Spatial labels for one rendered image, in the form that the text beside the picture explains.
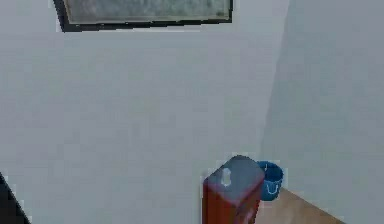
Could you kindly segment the red bin with grey lid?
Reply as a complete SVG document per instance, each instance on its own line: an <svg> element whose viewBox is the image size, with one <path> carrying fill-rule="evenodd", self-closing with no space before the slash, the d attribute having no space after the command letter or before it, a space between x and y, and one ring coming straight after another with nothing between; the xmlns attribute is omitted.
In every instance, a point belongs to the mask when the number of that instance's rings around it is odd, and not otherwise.
<svg viewBox="0 0 384 224"><path fill-rule="evenodd" d="M255 224L263 181L253 159L229 159L202 183L201 224Z"/></svg>

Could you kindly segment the black framed wall picture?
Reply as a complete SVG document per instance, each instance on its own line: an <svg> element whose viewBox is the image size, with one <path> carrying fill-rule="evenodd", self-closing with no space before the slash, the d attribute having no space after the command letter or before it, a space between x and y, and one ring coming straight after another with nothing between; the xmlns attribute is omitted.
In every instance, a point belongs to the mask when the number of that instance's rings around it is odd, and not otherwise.
<svg viewBox="0 0 384 224"><path fill-rule="evenodd" d="M234 0L52 0L62 32L231 23Z"/></svg>

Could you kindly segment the black furniture corner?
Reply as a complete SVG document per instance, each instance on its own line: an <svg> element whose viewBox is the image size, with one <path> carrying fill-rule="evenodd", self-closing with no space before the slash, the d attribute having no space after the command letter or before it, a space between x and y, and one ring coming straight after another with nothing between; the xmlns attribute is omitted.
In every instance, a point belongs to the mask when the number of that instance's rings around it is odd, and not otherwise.
<svg viewBox="0 0 384 224"><path fill-rule="evenodd" d="M0 224L31 224L1 172Z"/></svg>

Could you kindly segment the blue bucket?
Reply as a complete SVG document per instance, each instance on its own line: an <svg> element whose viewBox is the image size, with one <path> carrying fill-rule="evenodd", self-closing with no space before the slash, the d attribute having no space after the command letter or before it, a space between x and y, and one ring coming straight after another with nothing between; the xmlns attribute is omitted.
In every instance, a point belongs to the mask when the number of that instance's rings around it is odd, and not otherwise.
<svg viewBox="0 0 384 224"><path fill-rule="evenodd" d="M284 178L284 172L280 166L270 161L258 161L257 164L265 175L262 186L261 200L273 201L279 195Z"/></svg>

